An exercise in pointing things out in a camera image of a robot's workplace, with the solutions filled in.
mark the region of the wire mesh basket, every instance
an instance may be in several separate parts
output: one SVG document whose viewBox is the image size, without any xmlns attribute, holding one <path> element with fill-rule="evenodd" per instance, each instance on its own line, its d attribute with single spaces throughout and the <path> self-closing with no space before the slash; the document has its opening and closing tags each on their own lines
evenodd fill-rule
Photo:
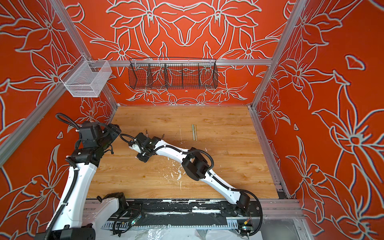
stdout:
<svg viewBox="0 0 384 240">
<path fill-rule="evenodd" d="M 140 60 L 130 59 L 129 86 L 133 89 L 217 88 L 215 59 L 167 58 L 158 62 Z"/>
<path fill-rule="evenodd" d="M 74 97 L 98 97 L 112 69 L 108 61 L 102 67 L 90 67 L 87 61 L 80 61 L 73 74 L 65 79 L 64 86 Z"/>
</svg>

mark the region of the plastic sheet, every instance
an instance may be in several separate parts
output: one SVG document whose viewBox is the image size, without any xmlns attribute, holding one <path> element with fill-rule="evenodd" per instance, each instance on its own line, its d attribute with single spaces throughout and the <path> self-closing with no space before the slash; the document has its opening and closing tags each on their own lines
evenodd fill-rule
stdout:
<svg viewBox="0 0 384 240">
<path fill-rule="evenodd" d="M 167 228 L 153 228 L 148 230 L 148 237 L 147 240 L 160 240 L 163 238 L 164 234 L 166 233 Z"/>
</svg>

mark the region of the white wire basket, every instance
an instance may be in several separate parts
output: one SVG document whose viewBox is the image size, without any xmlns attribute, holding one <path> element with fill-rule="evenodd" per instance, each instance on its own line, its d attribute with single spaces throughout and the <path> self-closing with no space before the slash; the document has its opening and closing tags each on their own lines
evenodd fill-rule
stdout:
<svg viewBox="0 0 384 240">
<path fill-rule="evenodd" d="M 101 68 L 90 67 L 87 61 L 80 61 L 76 70 L 62 81 L 74 97 L 96 98 L 112 74 L 112 69 L 105 61 Z"/>
</svg>

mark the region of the enclosure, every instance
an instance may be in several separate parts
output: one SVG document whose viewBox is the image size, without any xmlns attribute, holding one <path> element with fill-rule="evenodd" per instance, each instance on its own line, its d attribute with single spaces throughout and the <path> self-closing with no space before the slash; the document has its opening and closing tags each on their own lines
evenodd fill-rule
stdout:
<svg viewBox="0 0 384 240">
<path fill-rule="evenodd" d="M 101 154 L 78 214 L 140 205 L 96 239 L 247 239 L 261 219 L 249 239 L 384 238 L 383 23 L 378 0 L 0 1 L 0 238 L 47 231 L 89 122 L 133 140 Z M 139 133 L 260 204 L 239 215 L 211 169 L 137 159 Z"/>
</svg>

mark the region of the metal bracket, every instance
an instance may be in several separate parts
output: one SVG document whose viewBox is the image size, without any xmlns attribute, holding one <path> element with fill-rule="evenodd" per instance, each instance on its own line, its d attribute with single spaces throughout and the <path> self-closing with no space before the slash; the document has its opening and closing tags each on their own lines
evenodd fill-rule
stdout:
<svg viewBox="0 0 384 240">
<path fill-rule="evenodd" d="M 283 176 L 281 175 L 280 169 L 277 166 L 275 157 L 268 144 L 268 140 L 265 136 L 261 122 L 256 114 L 256 110 L 252 109 L 250 106 L 248 107 L 248 109 L 253 122 L 253 126 L 255 127 L 255 131 L 256 131 L 260 146 L 263 150 L 264 157 L 269 168 L 269 172 L 272 175 L 273 183 L 275 184 L 277 194 L 280 199 L 286 199 L 286 198 L 290 199 L 292 198 L 292 196 L 289 194 L 288 188 L 285 185 Z"/>
</svg>

